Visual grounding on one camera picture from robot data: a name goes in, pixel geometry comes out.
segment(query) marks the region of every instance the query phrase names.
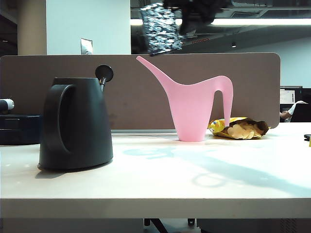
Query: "watering can handle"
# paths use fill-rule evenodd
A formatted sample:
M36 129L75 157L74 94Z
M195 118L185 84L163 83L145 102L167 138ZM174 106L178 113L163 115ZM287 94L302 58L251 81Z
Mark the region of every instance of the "watering can handle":
M74 87L72 84L56 84L51 87L47 94L43 110L43 133L47 146L51 150L70 153L62 140L59 115L61 103L67 96L66 93Z

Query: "pink watering can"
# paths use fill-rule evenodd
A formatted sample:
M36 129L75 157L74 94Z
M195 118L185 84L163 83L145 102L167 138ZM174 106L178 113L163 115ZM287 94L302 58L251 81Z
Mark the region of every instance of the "pink watering can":
M223 94L225 125L229 125L233 86L226 76L217 76L199 83L184 85L175 82L153 64L138 56L164 88L169 100L171 114L180 141L199 142L205 138L213 107L214 94Z

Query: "yellow object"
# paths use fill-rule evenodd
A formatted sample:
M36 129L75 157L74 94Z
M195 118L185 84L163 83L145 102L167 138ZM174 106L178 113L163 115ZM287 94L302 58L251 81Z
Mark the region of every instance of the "yellow object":
M229 122L226 127L224 119L214 120L209 123L208 129L216 136L233 139L261 138L269 130L266 122L247 117L232 117Z

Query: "watering can spout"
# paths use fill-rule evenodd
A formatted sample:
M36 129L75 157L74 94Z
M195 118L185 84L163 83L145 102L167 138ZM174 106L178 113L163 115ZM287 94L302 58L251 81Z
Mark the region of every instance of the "watering can spout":
M154 74L154 76L158 79L165 91L169 90L171 86L175 86L178 84L169 76L167 76L162 70L160 70L141 56L138 56L136 59Z

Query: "white sleeve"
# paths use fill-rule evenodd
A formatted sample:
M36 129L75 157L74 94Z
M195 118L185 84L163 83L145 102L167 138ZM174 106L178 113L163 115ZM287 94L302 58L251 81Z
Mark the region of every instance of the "white sleeve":
M294 110L295 110L296 104L298 104L298 103L306 103L306 102L300 100L300 101L297 101L296 103L294 103L294 104L292 105L292 107L288 110L288 113L289 113L289 114L291 114L291 115L294 114Z

